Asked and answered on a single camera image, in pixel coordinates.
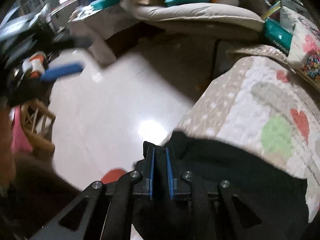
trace metal screw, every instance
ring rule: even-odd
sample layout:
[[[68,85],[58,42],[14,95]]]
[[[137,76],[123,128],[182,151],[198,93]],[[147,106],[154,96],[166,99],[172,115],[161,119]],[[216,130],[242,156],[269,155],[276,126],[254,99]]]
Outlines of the metal screw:
[[[95,181],[94,183],[92,183],[92,187],[95,189],[100,188],[101,186],[102,186],[101,181]]]
[[[230,187],[230,181],[224,179],[223,181],[220,182],[220,185],[222,187]]]
[[[139,171],[131,171],[130,172],[130,176],[133,178],[139,177],[140,172]]]
[[[192,177],[192,171],[185,171],[184,173],[183,173],[183,177],[185,177],[185,178],[190,178],[190,177]]]

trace beige cushion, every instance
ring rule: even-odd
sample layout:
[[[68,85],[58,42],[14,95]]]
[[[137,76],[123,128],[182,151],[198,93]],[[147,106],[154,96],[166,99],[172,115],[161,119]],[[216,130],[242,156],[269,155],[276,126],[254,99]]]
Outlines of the beige cushion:
[[[145,23],[166,30],[167,33],[198,34],[228,41],[254,41],[260,36],[257,31],[241,26],[204,21],[145,21]]]
[[[190,20],[228,23],[257,32],[263,29],[263,20],[244,8],[217,3],[190,3],[171,7],[144,6],[132,0],[121,0],[120,6],[135,18],[144,21]]]

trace blue foam grip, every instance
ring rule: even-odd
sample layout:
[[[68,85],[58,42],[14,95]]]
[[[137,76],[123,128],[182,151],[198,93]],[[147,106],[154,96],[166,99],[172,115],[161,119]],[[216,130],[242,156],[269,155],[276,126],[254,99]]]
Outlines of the blue foam grip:
[[[174,199],[173,174],[171,169],[169,148],[167,148],[165,152],[167,154],[167,175],[168,175],[169,195],[171,199]]]
[[[155,148],[152,149],[152,159],[151,159],[151,168],[150,168],[150,184],[149,184],[149,197],[152,199],[153,193],[153,173],[154,173],[154,166],[155,166]]]
[[[57,78],[71,75],[74,73],[82,72],[82,65],[80,63],[73,63],[69,65],[64,65],[62,67],[50,68],[44,72],[40,80],[44,82],[52,82]]]

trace chair leg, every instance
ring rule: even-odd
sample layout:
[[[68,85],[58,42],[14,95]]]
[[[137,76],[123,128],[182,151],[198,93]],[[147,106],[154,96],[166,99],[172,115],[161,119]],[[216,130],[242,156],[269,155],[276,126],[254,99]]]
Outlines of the chair leg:
[[[219,47],[220,42],[221,42],[221,39],[216,39],[216,41],[214,42],[213,53],[212,53],[212,65],[211,65],[210,74],[203,82],[196,85],[196,90],[199,92],[203,93],[207,89],[207,87],[210,85],[212,80],[214,80],[214,70],[216,67],[218,47]]]
[[[32,133],[30,130],[23,128],[23,131],[26,135],[26,137],[28,138],[28,141],[30,142],[30,144],[33,147],[39,147],[41,149],[44,149],[48,152],[54,152],[55,150],[55,145],[53,143],[51,143],[50,141],[42,138],[39,135],[36,135],[34,133]]]
[[[51,113],[48,110],[48,108],[44,105],[44,103],[42,103],[40,100],[34,99],[29,104],[34,111],[36,111],[36,109],[38,108],[40,113],[45,114],[47,117],[51,118],[52,122],[55,121],[56,119],[55,114]]]
[[[216,61],[217,61],[217,55],[218,55],[218,47],[221,42],[221,39],[217,39],[214,42],[214,47],[213,47],[213,54],[212,54],[212,66],[211,66],[211,71],[210,71],[210,78],[211,81],[214,80],[214,70],[216,68]]]

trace bed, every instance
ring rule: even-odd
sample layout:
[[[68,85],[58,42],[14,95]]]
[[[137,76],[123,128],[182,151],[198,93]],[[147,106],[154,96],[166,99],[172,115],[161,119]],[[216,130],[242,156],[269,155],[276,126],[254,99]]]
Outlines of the bed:
[[[277,49],[263,45],[255,53],[265,56],[238,51],[242,58],[211,82],[175,130],[224,141],[306,178],[311,221],[320,203],[319,93],[284,68]]]

